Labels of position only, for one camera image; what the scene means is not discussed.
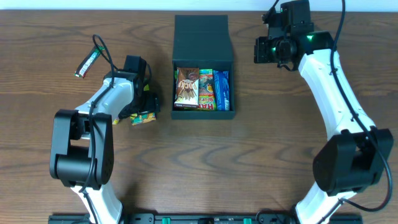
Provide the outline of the green black candy bar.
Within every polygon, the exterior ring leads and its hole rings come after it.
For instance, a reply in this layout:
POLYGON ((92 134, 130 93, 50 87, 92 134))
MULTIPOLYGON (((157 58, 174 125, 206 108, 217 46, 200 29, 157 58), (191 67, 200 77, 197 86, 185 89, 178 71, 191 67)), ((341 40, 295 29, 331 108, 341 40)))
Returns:
POLYGON ((94 46, 89 52, 89 54, 83 59, 81 64, 79 64, 79 66, 75 70, 74 76, 79 78, 85 78, 86 74, 88 73, 88 70, 95 63, 98 57, 103 53, 103 50, 104 47, 102 46, 99 47, 94 46))

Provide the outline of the Haribo sour worms bag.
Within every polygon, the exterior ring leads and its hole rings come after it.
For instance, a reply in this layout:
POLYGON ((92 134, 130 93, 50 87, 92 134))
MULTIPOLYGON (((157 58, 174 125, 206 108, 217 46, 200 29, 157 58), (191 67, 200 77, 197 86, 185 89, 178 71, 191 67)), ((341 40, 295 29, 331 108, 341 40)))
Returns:
POLYGON ((205 111, 216 110, 215 93, 213 89, 213 70, 201 69, 199 75, 198 109, 205 111))

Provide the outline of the brown Pocky box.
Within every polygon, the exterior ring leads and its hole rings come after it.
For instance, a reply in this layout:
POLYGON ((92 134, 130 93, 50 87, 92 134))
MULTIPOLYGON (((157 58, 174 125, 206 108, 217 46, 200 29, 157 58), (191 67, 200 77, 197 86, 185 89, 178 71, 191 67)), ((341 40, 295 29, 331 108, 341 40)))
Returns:
POLYGON ((174 107, 198 107, 199 68, 177 68, 174 107))

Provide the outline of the green Pretz snack box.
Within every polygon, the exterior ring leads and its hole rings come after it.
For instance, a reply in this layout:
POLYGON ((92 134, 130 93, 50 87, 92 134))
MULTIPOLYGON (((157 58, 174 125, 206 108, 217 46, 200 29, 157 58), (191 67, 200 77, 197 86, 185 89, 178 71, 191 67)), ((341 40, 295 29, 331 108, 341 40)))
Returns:
MULTIPOLYGON (((149 85, 146 85, 144 87, 144 93, 146 93, 147 91, 149 91, 149 85)), ((130 117, 130 122, 133 126, 139 125, 139 124, 144 124, 144 123, 149 123, 151 121, 155 121, 156 120, 156 112, 138 112, 138 113, 134 113, 131 114, 130 117)), ((113 125, 118 124, 120 121, 119 117, 117 117, 114 121, 113 121, 113 125)))

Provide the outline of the dark green gift box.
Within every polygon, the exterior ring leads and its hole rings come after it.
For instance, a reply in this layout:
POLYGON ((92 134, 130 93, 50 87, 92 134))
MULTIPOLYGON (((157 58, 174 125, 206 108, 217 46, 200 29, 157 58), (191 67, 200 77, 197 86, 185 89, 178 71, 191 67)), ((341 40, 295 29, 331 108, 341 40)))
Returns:
POLYGON ((228 111, 195 111, 172 107, 172 119, 233 119, 234 52, 229 36, 227 15, 176 15, 172 66, 182 68, 211 68, 227 71, 229 75, 228 111))

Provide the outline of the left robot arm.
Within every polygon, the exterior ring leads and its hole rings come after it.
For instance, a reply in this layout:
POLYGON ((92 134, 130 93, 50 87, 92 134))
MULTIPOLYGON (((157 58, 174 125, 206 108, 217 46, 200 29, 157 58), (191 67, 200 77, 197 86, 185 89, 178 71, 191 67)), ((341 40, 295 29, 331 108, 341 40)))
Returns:
POLYGON ((144 87, 144 69, 109 72, 101 88, 74 110, 59 110, 54 117, 50 175, 74 191, 87 209, 84 215, 51 215, 49 223, 136 223, 117 198, 110 177, 114 166, 113 122, 156 97, 144 87))

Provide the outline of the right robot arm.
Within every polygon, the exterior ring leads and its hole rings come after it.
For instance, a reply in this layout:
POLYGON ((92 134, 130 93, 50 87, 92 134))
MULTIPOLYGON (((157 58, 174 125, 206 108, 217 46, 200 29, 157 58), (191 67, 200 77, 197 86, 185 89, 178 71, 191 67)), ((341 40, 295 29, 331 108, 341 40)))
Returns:
POLYGON ((327 142, 313 160, 315 179, 309 192, 294 207, 297 223, 329 223, 343 204, 366 207, 351 197, 377 184, 387 175, 387 195, 392 196, 392 175, 387 159, 393 147, 388 129, 379 129, 356 99, 341 67, 336 44, 327 31, 295 37, 259 37, 254 46, 255 63, 293 63, 293 70, 310 87, 325 124, 327 142))

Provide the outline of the blue cookie wrapper pack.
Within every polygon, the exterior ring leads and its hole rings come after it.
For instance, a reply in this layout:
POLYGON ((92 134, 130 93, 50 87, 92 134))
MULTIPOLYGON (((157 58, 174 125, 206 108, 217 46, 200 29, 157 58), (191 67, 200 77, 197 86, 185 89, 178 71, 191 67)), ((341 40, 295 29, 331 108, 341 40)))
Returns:
POLYGON ((218 111, 230 110, 229 72, 213 71, 216 108, 218 111))

